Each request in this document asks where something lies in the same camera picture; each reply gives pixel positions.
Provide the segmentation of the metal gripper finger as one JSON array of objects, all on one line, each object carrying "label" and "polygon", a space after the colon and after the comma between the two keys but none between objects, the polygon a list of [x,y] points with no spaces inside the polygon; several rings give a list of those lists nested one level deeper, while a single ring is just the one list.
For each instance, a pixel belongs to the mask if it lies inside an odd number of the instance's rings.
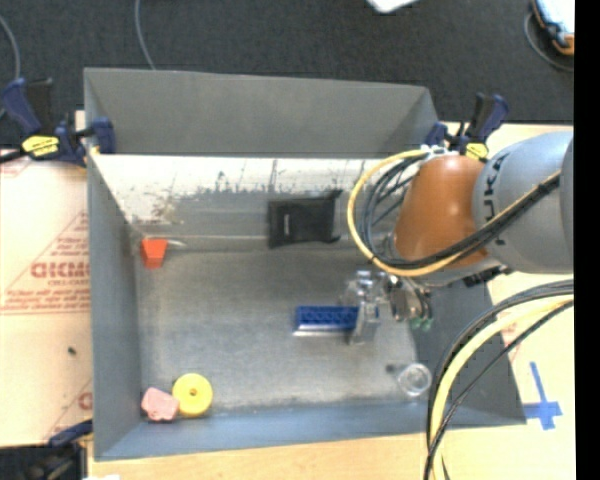
[{"label": "metal gripper finger", "polygon": [[361,304],[353,330],[347,339],[349,345],[371,342],[380,326],[380,312],[377,306]]},{"label": "metal gripper finger", "polygon": [[339,302],[342,305],[361,305],[372,301],[376,288],[377,280],[372,270],[357,270],[355,275],[344,283]]}]

